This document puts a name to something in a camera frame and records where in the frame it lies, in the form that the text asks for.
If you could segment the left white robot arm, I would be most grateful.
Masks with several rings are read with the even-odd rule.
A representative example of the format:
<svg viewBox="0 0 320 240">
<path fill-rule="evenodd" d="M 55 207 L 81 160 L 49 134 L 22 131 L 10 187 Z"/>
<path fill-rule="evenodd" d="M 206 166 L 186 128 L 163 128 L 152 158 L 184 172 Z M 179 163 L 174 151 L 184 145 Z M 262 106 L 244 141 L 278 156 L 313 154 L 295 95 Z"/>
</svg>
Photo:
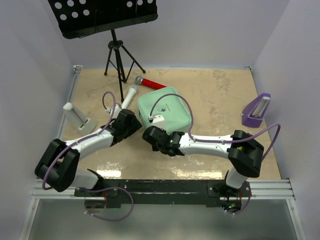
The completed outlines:
<svg viewBox="0 0 320 240">
<path fill-rule="evenodd" d="M 91 169 L 78 169 L 79 161 L 127 139 L 140 128 L 142 124 L 135 113 L 123 109 L 116 118 L 89 135 L 68 141 L 56 138 L 49 143 L 34 174 L 42 179 L 44 190 L 63 192 L 75 187 L 99 196 L 104 190 L 103 177 Z"/>
</svg>

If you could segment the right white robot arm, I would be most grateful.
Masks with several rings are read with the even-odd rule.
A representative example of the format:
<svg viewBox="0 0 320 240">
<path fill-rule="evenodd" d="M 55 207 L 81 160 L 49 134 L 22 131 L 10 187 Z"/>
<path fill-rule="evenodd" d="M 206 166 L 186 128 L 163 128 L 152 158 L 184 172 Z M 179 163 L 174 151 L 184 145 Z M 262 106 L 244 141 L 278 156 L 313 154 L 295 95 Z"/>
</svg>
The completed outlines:
<svg viewBox="0 0 320 240">
<path fill-rule="evenodd" d="M 232 168 L 226 174 L 222 189 L 230 197 L 241 190 L 247 179 L 260 176 L 264 147 L 242 130 L 235 130 L 231 135 L 204 136 L 201 139 L 199 135 L 181 131 L 168 134 L 164 129 L 150 126 L 142 139 L 152 146 L 154 152 L 170 157 L 206 155 L 229 160 Z"/>
</svg>

